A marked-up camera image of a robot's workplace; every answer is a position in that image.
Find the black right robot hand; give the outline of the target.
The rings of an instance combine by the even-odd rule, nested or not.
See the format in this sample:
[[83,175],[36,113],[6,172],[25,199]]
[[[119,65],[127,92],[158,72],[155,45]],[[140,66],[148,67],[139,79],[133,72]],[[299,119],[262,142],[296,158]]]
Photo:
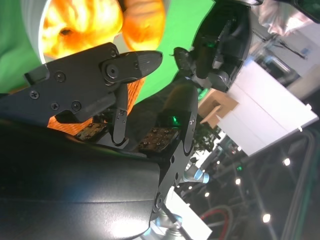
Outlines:
[[129,83],[162,63],[156,50],[105,43],[27,72],[0,97],[0,237],[131,240],[147,231],[193,151],[198,93],[176,86],[126,150]]

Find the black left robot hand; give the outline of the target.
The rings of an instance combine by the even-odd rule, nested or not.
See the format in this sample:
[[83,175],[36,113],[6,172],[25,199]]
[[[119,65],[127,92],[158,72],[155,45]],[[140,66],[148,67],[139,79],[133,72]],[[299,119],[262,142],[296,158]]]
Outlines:
[[251,6],[240,0],[217,0],[193,38],[191,49],[176,47],[174,80],[201,89],[229,91],[248,57],[252,41]]

